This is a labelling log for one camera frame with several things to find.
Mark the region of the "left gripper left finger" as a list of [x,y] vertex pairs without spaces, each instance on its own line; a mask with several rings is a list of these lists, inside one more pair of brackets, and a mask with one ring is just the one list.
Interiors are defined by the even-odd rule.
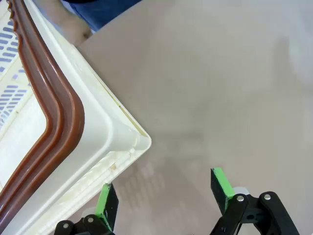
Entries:
[[77,223],[63,220],[56,225],[55,235],[112,235],[118,209],[118,197],[112,183],[104,184],[95,212]]

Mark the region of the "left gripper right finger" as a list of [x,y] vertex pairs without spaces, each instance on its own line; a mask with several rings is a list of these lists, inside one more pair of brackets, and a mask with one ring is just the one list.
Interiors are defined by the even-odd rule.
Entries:
[[235,191],[221,168],[211,169],[211,190],[222,214],[212,235],[237,235],[243,224],[253,224],[261,235],[299,234],[275,192],[253,197],[246,188]]

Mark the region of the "person's right hand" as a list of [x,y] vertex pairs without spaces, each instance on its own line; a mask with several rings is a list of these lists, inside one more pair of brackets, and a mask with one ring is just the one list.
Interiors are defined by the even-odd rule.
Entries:
[[92,36],[91,28],[84,20],[70,12],[61,0],[60,3],[63,9],[60,10],[59,26],[64,37],[77,47]]

